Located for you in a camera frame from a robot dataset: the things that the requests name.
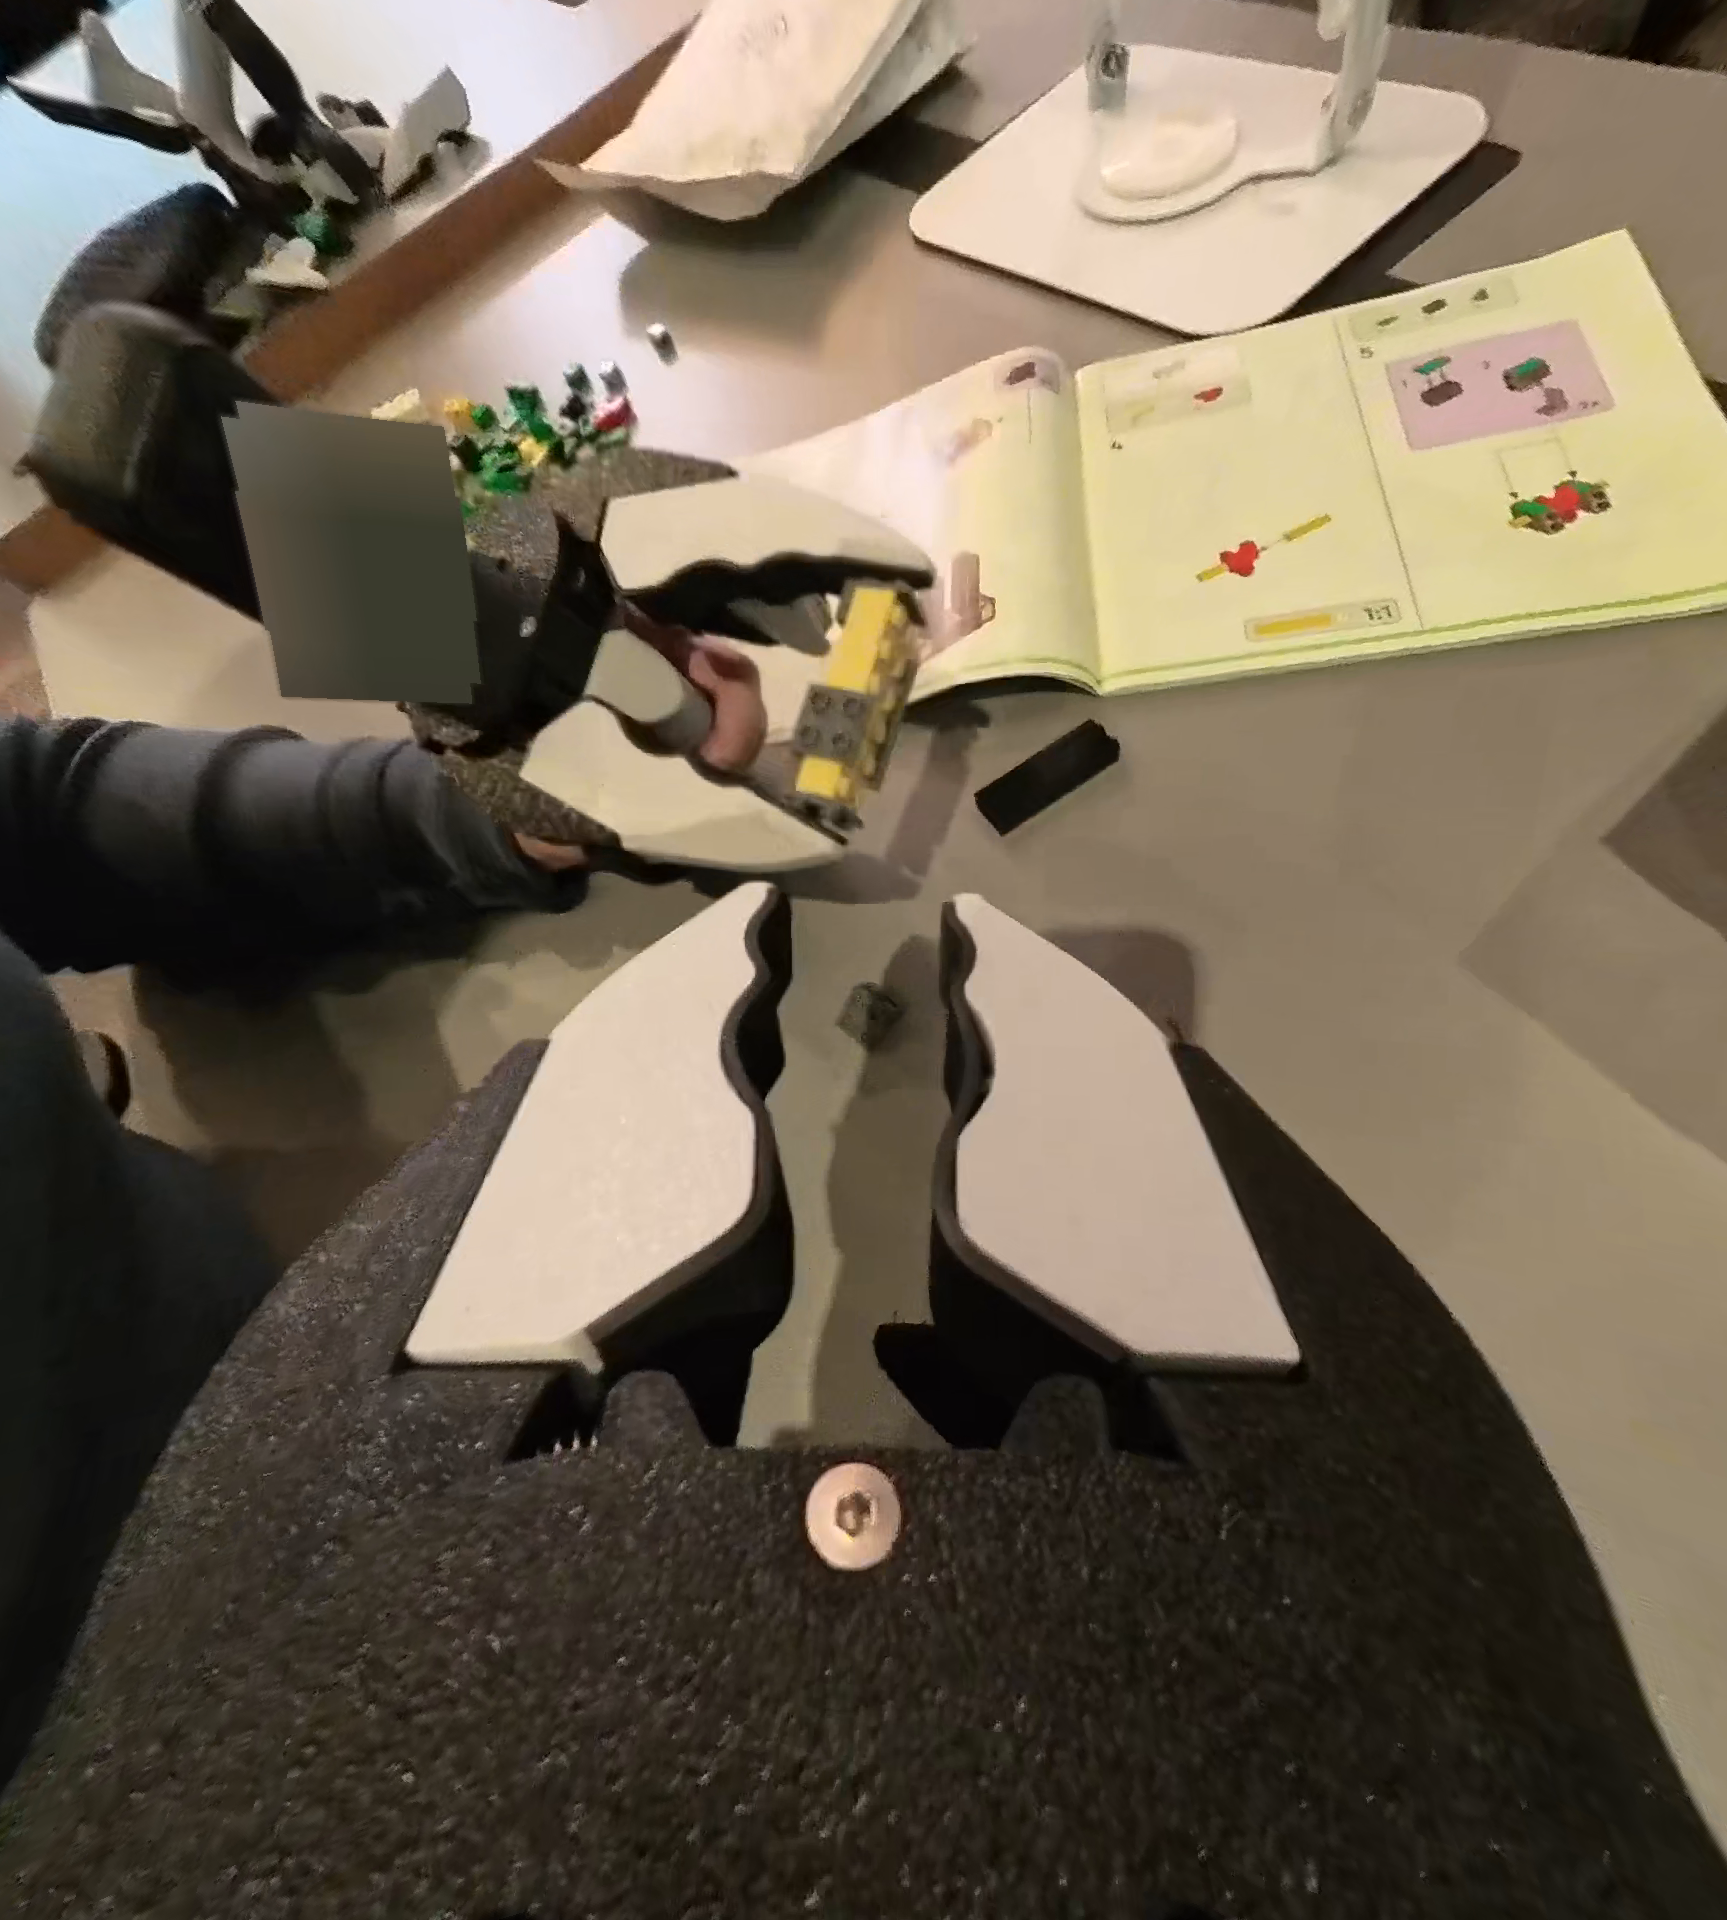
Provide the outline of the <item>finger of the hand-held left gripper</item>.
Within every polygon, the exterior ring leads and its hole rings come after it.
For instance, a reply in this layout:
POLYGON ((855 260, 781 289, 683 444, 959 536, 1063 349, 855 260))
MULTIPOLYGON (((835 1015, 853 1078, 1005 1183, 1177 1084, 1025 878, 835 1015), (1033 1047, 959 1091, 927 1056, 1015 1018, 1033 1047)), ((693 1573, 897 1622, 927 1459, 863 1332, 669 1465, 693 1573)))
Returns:
POLYGON ((903 534, 773 476, 613 497, 595 545, 625 605, 649 621, 791 653, 827 648, 849 589, 919 597, 935 583, 903 534))
POLYGON ((623 723, 585 702, 551 723, 521 756, 521 780, 609 833, 639 863, 721 877, 795 877, 845 856, 861 833, 855 814, 829 814, 797 793, 797 752, 777 715, 761 751, 737 776, 647 751, 623 723))

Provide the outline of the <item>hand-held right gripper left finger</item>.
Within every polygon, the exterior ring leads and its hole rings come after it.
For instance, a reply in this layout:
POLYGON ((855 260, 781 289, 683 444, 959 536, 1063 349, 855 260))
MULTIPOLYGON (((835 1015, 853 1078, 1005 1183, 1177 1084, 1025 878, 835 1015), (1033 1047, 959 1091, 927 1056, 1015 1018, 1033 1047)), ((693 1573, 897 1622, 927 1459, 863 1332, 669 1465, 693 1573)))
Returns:
POLYGON ((751 881, 561 1021, 405 1336, 411 1364, 615 1374, 779 1325, 795 1253, 767 1096, 789 976, 789 904, 751 881))

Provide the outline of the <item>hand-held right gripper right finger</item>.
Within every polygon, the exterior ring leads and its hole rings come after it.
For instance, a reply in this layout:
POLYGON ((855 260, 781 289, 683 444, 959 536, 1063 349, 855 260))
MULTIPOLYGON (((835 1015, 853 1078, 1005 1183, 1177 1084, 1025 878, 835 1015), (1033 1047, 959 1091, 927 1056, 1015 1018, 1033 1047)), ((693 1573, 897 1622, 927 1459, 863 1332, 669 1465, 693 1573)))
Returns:
POLYGON ((1303 1352, 1173 1040, 991 901, 941 913, 941 1254, 1105 1368, 1285 1378, 1303 1352))

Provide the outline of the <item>yellow grey brick assembly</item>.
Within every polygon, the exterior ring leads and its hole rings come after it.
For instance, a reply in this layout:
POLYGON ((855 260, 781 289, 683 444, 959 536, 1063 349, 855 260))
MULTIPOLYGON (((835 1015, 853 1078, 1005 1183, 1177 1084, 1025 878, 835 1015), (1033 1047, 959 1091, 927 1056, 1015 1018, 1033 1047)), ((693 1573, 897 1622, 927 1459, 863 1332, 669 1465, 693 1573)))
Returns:
POLYGON ((795 718, 791 809, 849 837, 881 787, 925 659, 923 613, 911 589, 849 589, 829 644, 825 679, 809 685, 795 718))

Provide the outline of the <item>person's left forearm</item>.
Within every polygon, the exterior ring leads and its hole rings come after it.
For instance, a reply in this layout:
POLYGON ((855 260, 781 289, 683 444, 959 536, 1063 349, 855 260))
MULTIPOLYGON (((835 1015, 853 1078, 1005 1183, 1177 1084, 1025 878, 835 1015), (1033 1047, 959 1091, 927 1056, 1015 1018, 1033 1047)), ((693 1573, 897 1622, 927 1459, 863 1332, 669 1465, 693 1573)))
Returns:
POLYGON ((41 973, 219 980, 585 897, 405 739, 0 716, 0 934, 41 973))

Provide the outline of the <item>grey desk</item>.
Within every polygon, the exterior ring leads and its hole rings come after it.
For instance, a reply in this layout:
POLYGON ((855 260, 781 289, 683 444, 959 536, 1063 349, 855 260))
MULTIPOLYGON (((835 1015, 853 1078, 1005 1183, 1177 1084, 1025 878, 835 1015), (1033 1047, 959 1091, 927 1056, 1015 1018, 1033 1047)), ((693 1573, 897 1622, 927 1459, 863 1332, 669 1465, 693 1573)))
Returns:
MULTIPOLYGON (((1627 229, 1727 385, 1727 79, 1447 35, 1391 54, 1401 80, 1481 99, 1519 165, 1379 273, 1441 280, 1627 229)), ((999 349, 1083 364, 1153 343, 917 249, 913 172, 871 156, 741 237, 563 209, 323 398, 615 355, 647 440, 729 459, 999 349), (667 369, 653 323, 681 349, 667 369)), ((775 1113, 799 1279, 745 1438, 921 1434, 869 1341, 923 1308, 939 907, 989 897, 1183 1023, 1453 1308, 1727 1849, 1727 619, 1095 708, 1013 693, 903 749, 859 853, 793 913, 775 1113), (1083 710, 1121 740, 1115 772, 993 837, 971 791, 1083 710), (873 1053, 835 1024, 865 980, 905 1001, 873 1053)), ((211 1159, 289 1258, 699 904, 607 881, 467 961, 265 1012, 125 973, 59 993, 129 1048, 141 1128, 211 1159)))

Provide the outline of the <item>person's left hand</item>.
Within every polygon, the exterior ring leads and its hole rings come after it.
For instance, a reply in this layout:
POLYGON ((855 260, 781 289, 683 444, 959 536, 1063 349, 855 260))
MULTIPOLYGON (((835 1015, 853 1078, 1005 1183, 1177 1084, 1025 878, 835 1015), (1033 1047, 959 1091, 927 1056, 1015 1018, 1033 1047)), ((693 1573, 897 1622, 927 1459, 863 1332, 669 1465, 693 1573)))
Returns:
POLYGON ((689 636, 683 680, 709 708, 709 729, 695 751, 695 762, 725 780, 741 779, 753 769, 769 733, 751 656, 719 636, 689 636))

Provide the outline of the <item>pile of small coloured bricks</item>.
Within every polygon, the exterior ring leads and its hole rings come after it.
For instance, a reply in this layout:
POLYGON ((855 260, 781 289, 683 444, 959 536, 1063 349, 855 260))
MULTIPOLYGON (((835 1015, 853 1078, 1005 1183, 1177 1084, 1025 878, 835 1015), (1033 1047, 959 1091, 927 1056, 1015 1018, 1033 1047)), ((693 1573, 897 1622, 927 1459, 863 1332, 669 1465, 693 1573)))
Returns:
POLYGON ((407 388, 369 409, 371 421, 443 430, 451 491, 465 517, 533 492, 541 475, 563 473, 635 439, 635 401, 615 362, 595 372, 571 364, 561 393, 507 386, 499 401, 467 395, 425 398, 407 388))

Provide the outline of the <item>black brick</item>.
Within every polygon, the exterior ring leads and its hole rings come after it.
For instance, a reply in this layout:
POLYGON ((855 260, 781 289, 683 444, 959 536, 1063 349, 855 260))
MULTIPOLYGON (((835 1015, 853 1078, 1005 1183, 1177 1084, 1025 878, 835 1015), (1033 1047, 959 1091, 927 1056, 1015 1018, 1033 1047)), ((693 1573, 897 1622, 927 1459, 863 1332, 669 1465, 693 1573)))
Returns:
POLYGON ((985 783, 971 804, 997 837, 1011 837, 1111 772, 1119 755, 1119 740, 1087 718, 985 783))

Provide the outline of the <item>white paper bag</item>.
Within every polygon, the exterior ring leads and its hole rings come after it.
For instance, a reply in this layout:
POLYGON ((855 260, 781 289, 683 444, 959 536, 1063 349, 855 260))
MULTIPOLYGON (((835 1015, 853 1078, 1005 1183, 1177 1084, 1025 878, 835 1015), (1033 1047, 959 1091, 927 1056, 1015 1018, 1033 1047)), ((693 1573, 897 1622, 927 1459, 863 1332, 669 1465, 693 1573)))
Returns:
POLYGON ((971 47, 951 2, 711 2, 635 116, 561 189, 741 225, 839 159, 971 47))

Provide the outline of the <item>black office chair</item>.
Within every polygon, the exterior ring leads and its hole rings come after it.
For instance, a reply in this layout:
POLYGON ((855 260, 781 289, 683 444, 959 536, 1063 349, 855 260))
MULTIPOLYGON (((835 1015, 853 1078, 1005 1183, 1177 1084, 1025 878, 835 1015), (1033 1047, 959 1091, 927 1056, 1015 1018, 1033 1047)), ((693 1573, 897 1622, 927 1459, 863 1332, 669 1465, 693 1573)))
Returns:
POLYGON ((217 187, 181 185, 95 234, 35 325, 49 391, 19 473, 107 545, 259 619, 223 425, 275 404, 237 356, 247 325, 211 296, 261 229, 217 187))

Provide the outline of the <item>torn white packaging pile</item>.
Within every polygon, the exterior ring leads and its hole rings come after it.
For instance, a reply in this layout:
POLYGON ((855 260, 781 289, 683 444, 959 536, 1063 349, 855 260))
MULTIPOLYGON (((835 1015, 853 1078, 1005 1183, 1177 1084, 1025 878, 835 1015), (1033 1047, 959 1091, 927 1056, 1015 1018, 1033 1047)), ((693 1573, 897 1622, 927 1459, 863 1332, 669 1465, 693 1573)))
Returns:
POLYGON ((473 139, 463 82, 441 68, 385 115, 361 99, 309 93, 277 42, 237 2, 171 5, 173 77, 137 67, 99 12, 81 12, 77 96, 11 80, 57 126, 195 156, 259 223, 251 289, 319 294, 359 225, 419 189, 443 149, 473 139))

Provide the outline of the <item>person's dark clothed torso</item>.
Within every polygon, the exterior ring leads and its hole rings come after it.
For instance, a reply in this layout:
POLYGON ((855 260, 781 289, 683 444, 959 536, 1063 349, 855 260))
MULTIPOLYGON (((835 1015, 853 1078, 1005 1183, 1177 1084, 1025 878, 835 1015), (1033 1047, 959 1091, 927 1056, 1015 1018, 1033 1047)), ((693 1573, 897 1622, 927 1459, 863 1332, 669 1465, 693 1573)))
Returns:
POLYGON ((105 1080, 0 933, 0 1797, 159 1451, 279 1275, 105 1080))

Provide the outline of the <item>open instruction booklet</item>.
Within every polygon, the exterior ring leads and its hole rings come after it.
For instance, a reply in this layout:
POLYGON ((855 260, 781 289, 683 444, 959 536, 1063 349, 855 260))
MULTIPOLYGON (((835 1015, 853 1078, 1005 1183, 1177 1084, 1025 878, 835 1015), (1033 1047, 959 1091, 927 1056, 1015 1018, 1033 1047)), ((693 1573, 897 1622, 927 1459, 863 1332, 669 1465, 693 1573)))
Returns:
POLYGON ((929 554, 915 702, 1727 613, 1727 418, 1627 230, 1081 369, 1015 349, 741 470, 929 554))

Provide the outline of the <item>white stand base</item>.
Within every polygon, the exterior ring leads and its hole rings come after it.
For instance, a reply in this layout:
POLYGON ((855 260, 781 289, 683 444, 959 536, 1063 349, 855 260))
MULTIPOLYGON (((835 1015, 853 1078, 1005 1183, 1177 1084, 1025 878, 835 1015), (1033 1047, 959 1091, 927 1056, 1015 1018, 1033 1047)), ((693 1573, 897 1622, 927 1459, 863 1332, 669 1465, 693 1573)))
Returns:
POLYGON ((1389 2, 1319 5, 1333 68, 1131 42, 1083 65, 911 209, 913 241, 1185 339, 1277 323, 1483 142, 1467 95, 1383 80, 1389 2))

